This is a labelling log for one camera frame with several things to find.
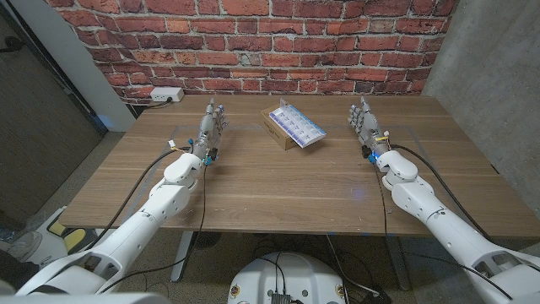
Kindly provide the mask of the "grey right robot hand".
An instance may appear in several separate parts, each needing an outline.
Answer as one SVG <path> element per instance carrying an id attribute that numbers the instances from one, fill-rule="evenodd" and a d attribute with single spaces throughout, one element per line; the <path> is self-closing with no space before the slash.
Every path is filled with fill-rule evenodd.
<path id="1" fill-rule="evenodd" d="M 348 123 L 358 135 L 365 158 L 378 159 L 390 150 L 388 133 L 382 131 L 365 96 L 360 98 L 358 106 L 352 105 L 348 113 Z"/>

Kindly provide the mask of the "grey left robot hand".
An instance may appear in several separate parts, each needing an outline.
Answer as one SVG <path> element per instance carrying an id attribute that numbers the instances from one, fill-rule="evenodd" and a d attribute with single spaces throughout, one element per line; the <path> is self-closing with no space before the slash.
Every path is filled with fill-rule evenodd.
<path id="1" fill-rule="evenodd" d="M 198 136 L 192 145 L 192 153 L 207 166 L 218 158 L 218 145 L 228 121 L 222 105 L 216 106 L 211 98 L 199 125 Z"/>

